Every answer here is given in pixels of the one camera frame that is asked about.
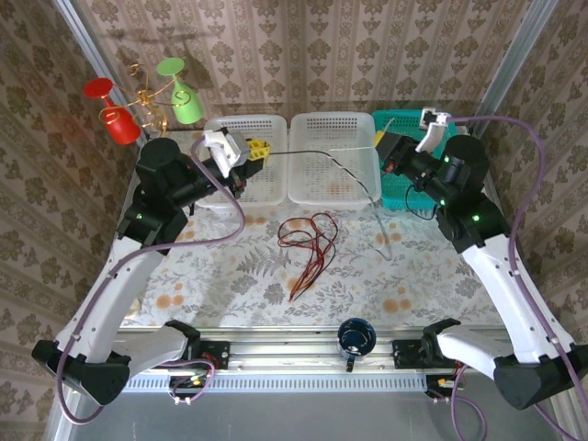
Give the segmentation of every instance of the white basket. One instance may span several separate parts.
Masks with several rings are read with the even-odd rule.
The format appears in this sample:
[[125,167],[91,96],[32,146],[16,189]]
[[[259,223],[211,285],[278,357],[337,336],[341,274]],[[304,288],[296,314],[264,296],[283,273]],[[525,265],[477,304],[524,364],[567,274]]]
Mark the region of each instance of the white basket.
[[[375,136],[374,119],[367,113],[304,113],[292,119],[289,149],[329,153],[378,200],[379,160],[376,149],[369,148],[374,146]],[[289,155],[288,197],[302,205],[341,209],[362,209],[369,204],[361,186],[330,158],[318,153]]]
[[[217,130],[226,127],[229,131],[239,131],[245,138],[269,142],[272,152],[288,150],[286,120],[279,115],[239,115],[209,119],[204,130]],[[239,198],[244,209],[277,205],[287,195],[286,155],[270,156],[267,167],[250,179],[247,179],[245,191]],[[232,205],[219,193],[200,199],[200,207],[210,209],[228,209]]]

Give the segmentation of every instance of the green cup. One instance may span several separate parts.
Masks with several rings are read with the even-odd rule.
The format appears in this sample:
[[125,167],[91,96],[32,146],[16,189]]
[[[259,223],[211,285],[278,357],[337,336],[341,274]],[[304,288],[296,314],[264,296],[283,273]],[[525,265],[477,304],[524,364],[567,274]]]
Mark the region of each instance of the green cup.
[[[176,76],[182,69],[184,69],[184,60],[181,58],[166,58],[157,64],[157,73],[163,76]],[[172,92],[172,104],[174,105],[175,117],[182,124],[194,124],[204,117],[204,111],[196,92],[177,79]]]
[[172,92],[175,117],[182,124],[194,124],[204,116],[198,95],[187,85],[175,81]]

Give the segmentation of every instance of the mug handle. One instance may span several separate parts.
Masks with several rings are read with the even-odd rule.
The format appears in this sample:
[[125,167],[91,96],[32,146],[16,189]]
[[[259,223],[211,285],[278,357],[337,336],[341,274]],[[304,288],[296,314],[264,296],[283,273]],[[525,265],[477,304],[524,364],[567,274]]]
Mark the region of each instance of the mug handle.
[[356,356],[349,356],[347,359],[347,372],[353,371],[353,365],[356,363]]

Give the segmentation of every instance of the plastic basket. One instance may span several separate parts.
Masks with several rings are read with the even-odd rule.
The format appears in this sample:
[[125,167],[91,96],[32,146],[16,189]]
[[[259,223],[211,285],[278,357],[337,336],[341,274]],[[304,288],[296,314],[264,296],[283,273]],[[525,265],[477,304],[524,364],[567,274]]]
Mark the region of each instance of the plastic basket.
[[[239,131],[245,138],[269,142],[272,152],[288,150],[288,127],[286,120],[279,115],[239,115],[209,119],[204,130],[217,130],[226,127]],[[247,179],[245,191],[239,198],[244,209],[273,206],[282,202],[287,191],[286,155],[270,156],[267,167],[250,179]],[[200,207],[209,209],[229,209],[232,205],[219,193],[215,193],[196,202]]]
[[[329,153],[378,200],[378,155],[374,148],[369,148],[374,145],[375,134],[374,120],[367,113],[304,113],[292,119],[289,148],[291,152]],[[288,197],[302,205],[338,209],[362,209],[369,204],[361,186],[330,158],[318,153],[289,155]]]
[[[390,133],[410,136],[420,141],[425,132],[419,129],[419,120],[421,110],[377,110],[372,114],[376,130],[383,130],[386,124],[394,118],[394,121],[388,126]],[[433,152],[435,158],[440,158],[441,153],[445,150],[445,144],[449,138],[458,133],[454,123],[450,123],[443,140]],[[406,209],[406,190],[411,185],[404,176],[392,174],[382,175],[382,205],[387,209]],[[434,201],[425,193],[412,191],[409,193],[408,204],[411,209],[433,209]]]

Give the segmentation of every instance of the table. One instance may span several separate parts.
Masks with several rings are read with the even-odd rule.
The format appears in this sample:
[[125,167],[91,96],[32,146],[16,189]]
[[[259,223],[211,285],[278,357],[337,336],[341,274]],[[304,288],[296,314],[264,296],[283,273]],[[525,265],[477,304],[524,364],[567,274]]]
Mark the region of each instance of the table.
[[[299,299],[289,291],[309,252],[277,246],[277,228],[319,211],[284,202],[248,212],[244,232],[217,247],[175,249],[155,269],[123,322],[161,326],[171,319],[198,327],[339,325],[361,317],[375,326],[426,326],[453,317],[502,324],[471,269],[434,220],[371,206],[329,211],[338,223],[331,266]],[[230,212],[196,209],[178,241],[234,231]]]

